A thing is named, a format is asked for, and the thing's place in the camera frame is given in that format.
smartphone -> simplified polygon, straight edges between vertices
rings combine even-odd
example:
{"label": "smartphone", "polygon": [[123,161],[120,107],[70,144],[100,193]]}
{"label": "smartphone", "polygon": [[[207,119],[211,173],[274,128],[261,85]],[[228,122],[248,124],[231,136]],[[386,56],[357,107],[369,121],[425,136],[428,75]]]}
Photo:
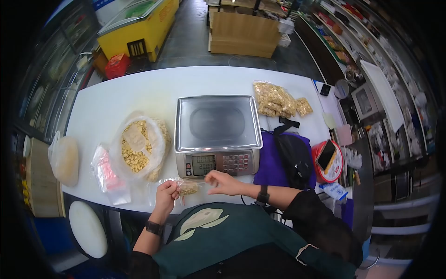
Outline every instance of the smartphone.
{"label": "smartphone", "polygon": [[328,84],[322,85],[321,95],[328,96],[328,93],[330,93],[330,89],[331,89],[330,85],[328,85]]}
{"label": "smartphone", "polygon": [[327,168],[328,163],[330,163],[331,157],[335,153],[335,150],[336,147],[334,144],[331,142],[331,140],[328,140],[316,161],[324,171]]}

person's left hand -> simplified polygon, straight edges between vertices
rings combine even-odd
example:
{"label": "person's left hand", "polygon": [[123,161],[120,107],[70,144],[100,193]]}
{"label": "person's left hand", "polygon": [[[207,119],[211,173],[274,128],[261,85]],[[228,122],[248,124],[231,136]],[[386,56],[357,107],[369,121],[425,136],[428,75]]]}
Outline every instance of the person's left hand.
{"label": "person's left hand", "polygon": [[149,220],[163,225],[173,210],[174,201],[178,199],[179,196],[178,186],[175,181],[167,180],[158,186],[155,209],[153,210],[152,215],[150,215]]}

plastic scoop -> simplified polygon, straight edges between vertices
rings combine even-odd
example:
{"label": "plastic scoop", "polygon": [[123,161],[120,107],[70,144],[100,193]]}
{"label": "plastic scoop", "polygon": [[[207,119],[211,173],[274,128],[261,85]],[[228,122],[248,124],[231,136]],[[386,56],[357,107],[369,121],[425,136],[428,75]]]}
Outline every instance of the plastic scoop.
{"label": "plastic scoop", "polygon": [[122,133],[122,136],[133,151],[142,151],[146,157],[150,156],[145,148],[145,137],[136,125],[132,124],[127,131]]}

hand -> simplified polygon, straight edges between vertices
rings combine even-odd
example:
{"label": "hand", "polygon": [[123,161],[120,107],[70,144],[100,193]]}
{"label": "hand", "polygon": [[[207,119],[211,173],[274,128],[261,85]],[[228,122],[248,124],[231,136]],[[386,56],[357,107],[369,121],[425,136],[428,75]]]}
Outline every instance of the hand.
{"label": "hand", "polygon": [[178,185],[175,181],[167,180],[157,188],[155,209],[149,220],[163,225],[173,210],[174,201],[178,199]]}
{"label": "hand", "polygon": [[246,183],[240,182],[225,172],[211,170],[204,178],[206,183],[215,188],[209,189],[208,195],[225,194],[228,196],[242,195]]}

yellow chest freezer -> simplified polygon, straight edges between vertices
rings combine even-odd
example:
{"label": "yellow chest freezer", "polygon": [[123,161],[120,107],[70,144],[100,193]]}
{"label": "yellow chest freezer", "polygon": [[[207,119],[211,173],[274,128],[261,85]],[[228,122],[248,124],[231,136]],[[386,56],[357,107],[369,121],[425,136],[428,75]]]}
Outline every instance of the yellow chest freezer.
{"label": "yellow chest freezer", "polygon": [[144,39],[151,62],[175,19],[178,0],[136,1],[125,7],[98,32],[98,43],[105,56],[128,52],[127,43]]}

